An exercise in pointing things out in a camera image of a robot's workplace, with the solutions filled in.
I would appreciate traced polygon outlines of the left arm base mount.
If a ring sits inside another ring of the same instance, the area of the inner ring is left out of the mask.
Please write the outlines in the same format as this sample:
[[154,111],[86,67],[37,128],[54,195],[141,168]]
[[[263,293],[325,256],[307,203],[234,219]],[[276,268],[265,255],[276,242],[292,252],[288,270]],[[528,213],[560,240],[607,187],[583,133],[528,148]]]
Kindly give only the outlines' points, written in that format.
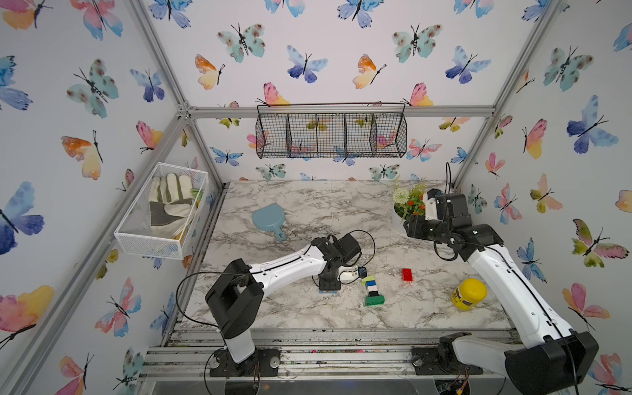
[[278,349],[256,348],[246,360],[236,363],[227,349],[213,352],[207,365],[210,377],[276,377],[281,365]]

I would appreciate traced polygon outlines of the green long lego brick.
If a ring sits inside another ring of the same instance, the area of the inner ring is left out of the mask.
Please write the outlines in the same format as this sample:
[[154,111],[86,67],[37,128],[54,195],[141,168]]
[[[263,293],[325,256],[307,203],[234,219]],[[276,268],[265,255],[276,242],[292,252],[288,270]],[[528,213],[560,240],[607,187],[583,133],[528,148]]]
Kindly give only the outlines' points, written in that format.
[[365,298],[365,306],[377,306],[385,303],[385,297],[382,295],[377,296],[367,296]]

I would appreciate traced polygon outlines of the red lego brick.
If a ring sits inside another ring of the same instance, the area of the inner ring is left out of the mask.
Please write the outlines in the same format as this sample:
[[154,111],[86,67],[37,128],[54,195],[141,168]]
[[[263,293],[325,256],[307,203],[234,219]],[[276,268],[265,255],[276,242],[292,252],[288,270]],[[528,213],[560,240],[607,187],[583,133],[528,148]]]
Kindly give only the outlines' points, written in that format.
[[404,282],[413,282],[412,271],[409,268],[403,268],[401,271],[402,280]]

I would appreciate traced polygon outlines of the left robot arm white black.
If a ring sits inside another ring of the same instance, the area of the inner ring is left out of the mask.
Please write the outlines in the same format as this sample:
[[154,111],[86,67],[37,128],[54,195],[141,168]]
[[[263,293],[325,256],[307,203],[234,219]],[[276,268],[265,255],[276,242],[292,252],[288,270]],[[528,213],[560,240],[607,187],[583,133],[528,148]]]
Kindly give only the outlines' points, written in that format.
[[248,265],[243,259],[231,262],[205,295],[230,358],[236,364],[255,354],[250,328],[262,301],[297,281],[317,277],[319,291],[337,292],[341,268],[356,264],[361,256],[358,241],[350,234],[312,240],[302,250],[276,260]]

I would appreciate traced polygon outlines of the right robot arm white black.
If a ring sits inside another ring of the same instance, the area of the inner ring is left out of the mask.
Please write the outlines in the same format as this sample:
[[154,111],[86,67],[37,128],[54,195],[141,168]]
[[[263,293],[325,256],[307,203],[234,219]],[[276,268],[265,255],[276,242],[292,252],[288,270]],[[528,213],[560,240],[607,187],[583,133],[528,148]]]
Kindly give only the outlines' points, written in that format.
[[470,264],[515,325],[520,344],[480,339],[465,332],[443,337],[440,361],[470,365],[504,376],[521,394],[550,394],[578,388],[598,352],[589,332],[577,332],[519,271],[494,228],[475,225],[462,194],[424,202],[423,215],[403,222],[408,237],[446,245]]

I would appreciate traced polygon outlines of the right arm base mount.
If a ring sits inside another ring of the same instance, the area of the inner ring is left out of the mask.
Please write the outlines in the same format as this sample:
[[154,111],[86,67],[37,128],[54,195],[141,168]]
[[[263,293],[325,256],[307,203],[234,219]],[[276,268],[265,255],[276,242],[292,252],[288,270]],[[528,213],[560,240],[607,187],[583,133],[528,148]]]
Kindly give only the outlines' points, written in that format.
[[454,351],[454,341],[470,335],[470,332],[456,332],[441,337],[434,346],[413,347],[411,365],[416,375],[457,375],[466,372],[470,375],[482,375],[482,368],[463,364]]

